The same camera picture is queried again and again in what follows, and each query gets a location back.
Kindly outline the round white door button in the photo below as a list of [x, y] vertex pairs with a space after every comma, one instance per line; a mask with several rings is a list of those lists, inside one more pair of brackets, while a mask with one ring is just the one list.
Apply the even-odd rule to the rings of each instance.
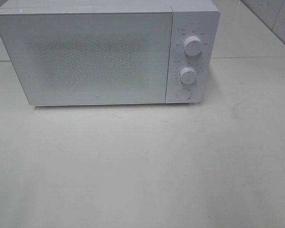
[[181, 89], [177, 92], [177, 98], [180, 100], [189, 100], [191, 97], [191, 91], [189, 89]]

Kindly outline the white round knob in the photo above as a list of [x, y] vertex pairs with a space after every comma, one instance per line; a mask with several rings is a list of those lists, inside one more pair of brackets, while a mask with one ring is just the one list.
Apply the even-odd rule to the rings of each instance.
[[184, 67], [180, 70], [180, 80], [183, 84], [189, 85], [196, 81], [197, 73], [192, 67]]
[[187, 56], [194, 57], [202, 52], [202, 38], [196, 34], [186, 37], [183, 41], [183, 49]]

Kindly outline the white microwave door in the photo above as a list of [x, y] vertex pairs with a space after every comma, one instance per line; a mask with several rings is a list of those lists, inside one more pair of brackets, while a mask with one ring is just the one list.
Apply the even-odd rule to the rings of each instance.
[[29, 104], [163, 103], [171, 13], [0, 15]]

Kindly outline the white microwave oven body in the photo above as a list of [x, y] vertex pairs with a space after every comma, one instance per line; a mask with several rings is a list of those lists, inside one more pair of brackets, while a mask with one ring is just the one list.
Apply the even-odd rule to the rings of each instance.
[[[217, 6], [210, 0], [9, 0], [0, 7], [0, 15], [168, 12], [172, 14], [171, 35], [166, 95], [165, 101], [161, 104], [199, 103], [207, 81], [209, 62], [220, 18]], [[184, 39], [192, 34], [200, 36], [203, 42], [202, 52], [194, 57], [187, 56], [183, 49]], [[197, 79], [194, 83], [186, 85], [181, 82], [180, 70], [184, 67], [195, 69]], [[181, 89], [191, 91], [189, 100], [177, 98], [177, 92]]]

